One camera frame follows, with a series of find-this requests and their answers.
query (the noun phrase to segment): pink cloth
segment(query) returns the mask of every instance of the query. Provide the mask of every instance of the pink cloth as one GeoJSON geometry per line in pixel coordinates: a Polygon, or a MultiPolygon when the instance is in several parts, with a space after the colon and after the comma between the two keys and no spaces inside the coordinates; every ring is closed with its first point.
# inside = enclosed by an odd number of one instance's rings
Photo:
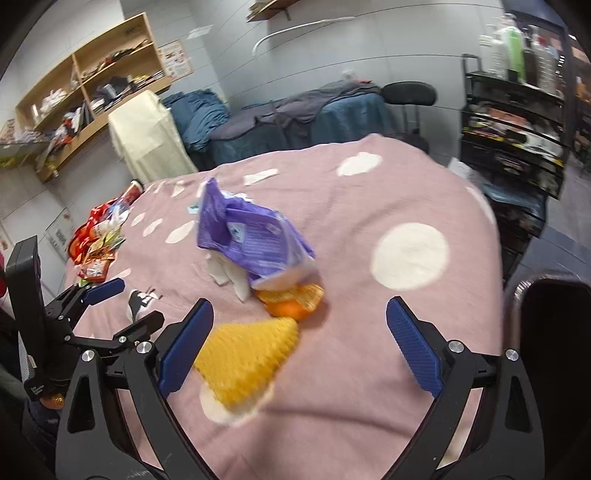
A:
{"type": "MultiPolygon", "coordinates": [[[[201,297],[212,302],[217,325],[268,317],[257,299],[242,304],[232,286],[214,283],[206,270],[206,251],[196,245],[195,227],[178,243],[165,241],[171,231],[196,218],[187,207],[195,202],[200,183],[211,176],[223,190],[244,192],[292,221],[316,251],[326,298],[301,323],[300,344],[279,370],[272,400],[251,421],[225,427],[208,420],[199,398],[203,380],[192,370],[182,389],[168,399],[180,424],[223,480],[382,478],[432,401],[386,326],[386,304],[400,294],[445,338],[460,339],[475,352],[500,353],[496,226],[467,191],[469,183],[421,151],[379,135],[269,153],[166,180],[159,190],[157,181],[134,204],[123,228],[127,241],[109,271],[111,279],[131,269],[126,292],[89,308],[77,335],[111,338],[128,325],[126,302],[132,288],[154,288],[162,295],[151,308],[161,311],[167,323],[181,320],[201,297]],[[383,162],[367,173],[338,176],[339,164],[359,152],[380,155],[383,162]],[[244,186],[244,175],[269,168],[280,173],[244,186]],[[141,213],[145,218],[132,226],[141,213]],[[162,223],[143,236],[157,219],[162,223]],[[384,233],[406,222],[438,229],[449,244],[450,264],[430,285],[398,292],[378,283],[369,266],[384,233]]],[[[122,400],[132,434],[142,457],[155,463],[129,398],[125,393],[122,400]]],[[[463,431],[475,406],[471,402],[463,431]]]]}

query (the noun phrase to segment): floor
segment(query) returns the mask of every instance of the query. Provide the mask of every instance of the floor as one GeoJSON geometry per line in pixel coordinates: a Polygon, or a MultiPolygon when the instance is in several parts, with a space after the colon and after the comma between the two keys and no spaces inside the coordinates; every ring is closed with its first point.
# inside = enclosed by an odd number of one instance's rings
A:
{"type": "Polygon", "coordinates": [[[548,200],[547,225],[591,250],[591,173],[569,160],[560,201],[548,200]]]}
{"type": "Polygon", "coordinates": [[[560,201],[548,200],[546,226],[507,282],[506,301],[512,301],[519,282],[550,271],[591,280],[591,174],[574,157],[566,167],[560,201]]]}

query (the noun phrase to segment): yellow sponge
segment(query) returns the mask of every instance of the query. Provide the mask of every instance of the yellow sponge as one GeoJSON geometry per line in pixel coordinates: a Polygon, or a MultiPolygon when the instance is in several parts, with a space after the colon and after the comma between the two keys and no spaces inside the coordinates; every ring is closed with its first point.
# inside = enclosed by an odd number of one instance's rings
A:
{"type": "Polygon", "coordinates": [[[216,398],[232,407],[266,386],[298,341],[288,317],[240,325],[226,323],[207,337],[194,367],[216,398]]]}

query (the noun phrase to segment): bottle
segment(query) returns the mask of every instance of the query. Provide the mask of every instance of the bottle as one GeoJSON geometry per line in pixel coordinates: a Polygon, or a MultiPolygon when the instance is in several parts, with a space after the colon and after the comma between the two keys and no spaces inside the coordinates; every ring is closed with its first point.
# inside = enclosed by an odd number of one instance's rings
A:
{"type": "Polygon", "coordinates": [[[534,87],[538,86],[538,57],[531,48],[531,38],[525,38],[523,49],[523,63],[525,66],[525,81],[534,87]]]}
{"type": "Polygon", "coordinates": [[[505,14],[501,17],[499,35],[507,50],[509,69],[517,73],[520,82],[525,81],[525,65],[523,61],[523,33],[515,23],[515,15],[505,14]]]}
{"type": "Polygon", "coordinates": [[[482,70],[485,73],[496,75],[492,57],[492,37],[481,35],[478,38],[480,45],[480,57],[482,59],[482,70]]]}
{"type": "Polygon", "coordinates": [[[545,38],[540,37],[540,29],[535,25],[530,25],[533,35],[532,48],[538,57],[539,66],[539,87],[549,93],[556,95],[556,69],[554,68],[554,57],[550,49],[546,46],[545,38]]]}
{"type": "Polygon", "coordinates": [[[509,66],[507,65],[507,50],[505,48],[505,44],[501,40],[501,35],[499,34],[498,30],[496,30],[494,25],[487,25],[487,27],[490,28],[492,32],[491,49],[493,69],[496,76],[506,80],[509,66]]]}

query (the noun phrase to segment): blue bedding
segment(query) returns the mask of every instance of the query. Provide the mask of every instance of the blue bedding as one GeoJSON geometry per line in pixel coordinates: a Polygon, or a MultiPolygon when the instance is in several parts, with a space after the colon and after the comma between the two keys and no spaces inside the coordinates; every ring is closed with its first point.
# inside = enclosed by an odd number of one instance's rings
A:
{"type": "Polygon", "coordinates": [[[221,165],[273,151],[352,142],[371,133],[390,137],[396,132],[382,96],[367,93],[329,103],[304,128],[282,130],[276,125],[258,125],[234,140],[211,140],[209,155],[215,165],[221,165]]]}
{"type": "Polygon", "coordinates": [[[170,108],[189,154],[205,149],[210,133],[230,118],[226,106],[211,90],[175,93],[162,100],[162,103],[170,108]]]}

